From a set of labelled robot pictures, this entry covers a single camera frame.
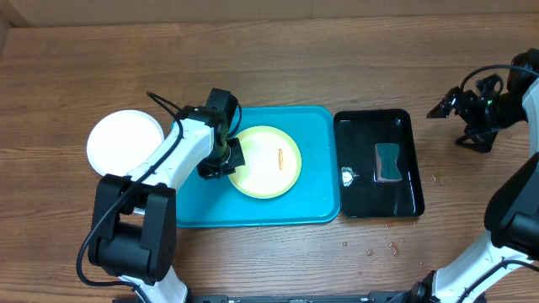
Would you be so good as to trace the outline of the yellow round plate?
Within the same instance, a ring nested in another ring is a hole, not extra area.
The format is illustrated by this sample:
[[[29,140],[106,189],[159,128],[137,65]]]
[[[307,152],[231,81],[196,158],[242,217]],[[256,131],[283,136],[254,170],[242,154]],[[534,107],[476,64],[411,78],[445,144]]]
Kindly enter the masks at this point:
[[[255,199],[273,199],[293,187],[302,170],[302,156],[289,135],[259,125],[241,131],[237,138],[245,164],[229,176],[236,189]]]

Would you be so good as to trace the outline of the green dish sponge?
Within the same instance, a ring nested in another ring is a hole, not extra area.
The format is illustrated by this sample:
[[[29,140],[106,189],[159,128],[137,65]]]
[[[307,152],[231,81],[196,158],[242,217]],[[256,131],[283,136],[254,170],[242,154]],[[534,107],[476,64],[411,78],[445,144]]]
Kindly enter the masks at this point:
[[[398,169],[399,145],[396,143],[375,144],[375,181],[396,183],[402,180]]]

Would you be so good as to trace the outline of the white round plate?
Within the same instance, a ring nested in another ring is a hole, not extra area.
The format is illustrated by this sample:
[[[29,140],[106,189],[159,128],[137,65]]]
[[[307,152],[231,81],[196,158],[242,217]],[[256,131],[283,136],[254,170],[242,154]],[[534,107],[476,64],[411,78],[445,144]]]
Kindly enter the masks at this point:
[[[88,162],[99,175],[124,176],[164,141],[163,129],[149,114],[126,109],[107,115],[89,134]]]

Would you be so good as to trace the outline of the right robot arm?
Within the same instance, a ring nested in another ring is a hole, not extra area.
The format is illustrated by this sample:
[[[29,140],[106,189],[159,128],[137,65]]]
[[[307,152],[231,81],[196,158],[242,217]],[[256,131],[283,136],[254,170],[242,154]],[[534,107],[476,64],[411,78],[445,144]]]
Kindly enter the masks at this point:
[[[489,152],[500,130],[525,121],[529,160],[494,194],[484,233],[452,263],[431,271],[393,302],[483,302],[485,291],[518,268],[536,270],[538,259],[538,51],[530,48],[507,65],[506,80],[494,73],[448,91],[428,118],[460,116],[467,124],[456,143]]]

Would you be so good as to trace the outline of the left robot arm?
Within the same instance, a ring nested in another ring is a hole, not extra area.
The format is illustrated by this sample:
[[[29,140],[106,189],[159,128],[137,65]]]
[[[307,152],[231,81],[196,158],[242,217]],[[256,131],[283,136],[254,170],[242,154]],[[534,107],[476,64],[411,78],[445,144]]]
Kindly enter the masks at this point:
[[[187,177],[234,173],[244,164],[229,129],[237,105],[185,107],[173,114],[164,143],[126,176],[107,174],[94,201],[92,227],[78,255],[128,286],[142,302],[185,302],[188,287],[173,269],[176,195]]]

